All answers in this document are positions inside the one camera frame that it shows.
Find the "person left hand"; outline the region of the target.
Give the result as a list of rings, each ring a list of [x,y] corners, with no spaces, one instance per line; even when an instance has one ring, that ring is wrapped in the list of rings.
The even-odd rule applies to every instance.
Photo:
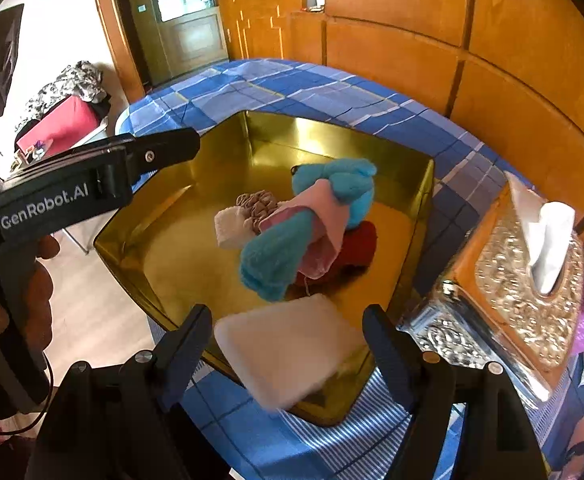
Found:
[[[42,352],[52,339],[53,282],[39,260],[59,250],[50,235],[0,247],[0,387],[34,402],[49,387]]]

